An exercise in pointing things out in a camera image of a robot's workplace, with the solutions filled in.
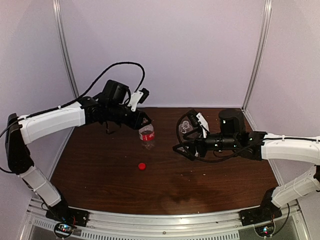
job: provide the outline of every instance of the white enclosure panel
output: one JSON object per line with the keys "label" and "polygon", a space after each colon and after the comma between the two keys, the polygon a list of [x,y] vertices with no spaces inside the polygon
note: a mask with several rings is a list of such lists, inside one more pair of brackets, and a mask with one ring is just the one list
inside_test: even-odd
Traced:
{"label": "white enclosure panel", "polygon": [[[73,98],[58,39],[52,0],[0,0],[0,129],[9,114],[31,114]],[[68,131],[29,145],[45,175]],[[0,166],[8,169],[5,138],[0,139]],[[0,172],[0,239],[17,239],[31,198],[14,174]]]}
{"label": "white enclosure panel", "polygon": [[[248,106],[257,129],[290,136],[320,135],[320,1],[273,1],[259,75]],[[280,161],[285,182],[310,164]],[[312,239],[320,236],[319,193],[301,198]]]}
{"label": "white enclosure panel", "polygon": [[[145,106],[240,107],[257,52],[264,0],[62,0],[75,80],[82,93],[108,65],[141,63]],[[136,88],[141,71],[108,79]]]}

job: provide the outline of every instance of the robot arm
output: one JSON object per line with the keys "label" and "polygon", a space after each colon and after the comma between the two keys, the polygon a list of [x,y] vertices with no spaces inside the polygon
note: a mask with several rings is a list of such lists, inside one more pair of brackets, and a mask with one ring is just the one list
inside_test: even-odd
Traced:
{"label": "robot arm", "polygon": [[125,124],[134,130],[150,124],[147,114],[137,109],[138,103],[143,103],[149,92],[145,88],[137,90],[125,104],[127,93],[130,93],[129,87],[109,80],[96,99],[84,96],[68,106],[43,114],[23,115],[19,119],[15,113],[9,116],[10,127],[5,140],[8,167],[44,201],[48,207],[47,217],[85,226],[88,212],[69,208],[62,193],[35,166],[27,144],[63,129],[96,122]]}
{"label": "robot arm", "polygon": [[299,140],[294,139],[295,137],[267,134],[265,138],[279,140],[264,142],[261,146],[262,159],[292,160],[314,164],[301,176],[275,188],[271,201],[275,206],[280,208],[309,193],[320,191],[320,137],[306,137]]}
{"label": "robot arm", "polygon": [[320,136],[290,137],[260,131],[246,132],[244,116],[241,111],[235,109],[221,111],[219,113],[220,132],[207,133],[204,136],[202,126],[205,120],[196,117],[197,115],[196,111],[191,110],[185,114],[185,117],[188,117],[193,127],[198,129],[200,137],[193,141],[185,141],[185,144],[181,141],[173,147],[175,152],[192,161],[209,162],[203,159],[207,151],[232,150],[234,153],[231,156],[215,162],[240,156],[257,161],[279,159],[314,164],[296,179],[283,186],[269,189],[259,207],[242,210],[240,212],[242,225],[270,221],[273,216],[280,217],[282,215],[280,207],[307,194],[320,191]]}

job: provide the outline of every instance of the clear plastic bottle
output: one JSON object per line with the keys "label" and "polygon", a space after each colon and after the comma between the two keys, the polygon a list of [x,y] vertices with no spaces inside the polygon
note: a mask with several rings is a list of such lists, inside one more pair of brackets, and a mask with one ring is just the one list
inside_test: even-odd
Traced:
{"label": "clear plastic bottle", "polygon": [[180,138],[182,141],[184,141],[183,135],[191,132],[194,128],[192,127],[192,125],[190,124],[190,122],[188,120],[184,120],[180,125],[179,125],[179,134],[180,134]]}
{"label": "clear plastic bottle", "polygon": [[148,150],[155,146],[155,129],[152,124],[139,129],[139,136],[142,140],[142,146]]}

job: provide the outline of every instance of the wooden table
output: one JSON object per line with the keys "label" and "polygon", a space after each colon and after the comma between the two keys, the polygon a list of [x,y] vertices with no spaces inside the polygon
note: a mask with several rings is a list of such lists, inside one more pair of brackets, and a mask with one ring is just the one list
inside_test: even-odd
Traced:
{"label": "wooden table", "polygon": [[[208,213],[259,205],[265,191],[278,185],[267,161],[204,163],[173,152],[176,122],[187,108],[144,110],[154,120],[151,150],[126,126],[112,135],[98,123],[74,130],[51,180],[70,206],[124,214]],[[220,131],[221,109],[196,110],[212,133]],[[206,158],[215,159],[212,152]]]}

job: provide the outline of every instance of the red bottle cap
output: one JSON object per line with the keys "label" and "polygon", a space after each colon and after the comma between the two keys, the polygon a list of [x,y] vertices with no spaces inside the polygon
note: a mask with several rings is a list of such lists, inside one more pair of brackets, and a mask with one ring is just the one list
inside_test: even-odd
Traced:
{"label": "red bottle cap", "polygon": [[146,164],[141,162],[141,163],[139,163],[138,167],[139,167],[140,170],[145,170],[146,169]]}

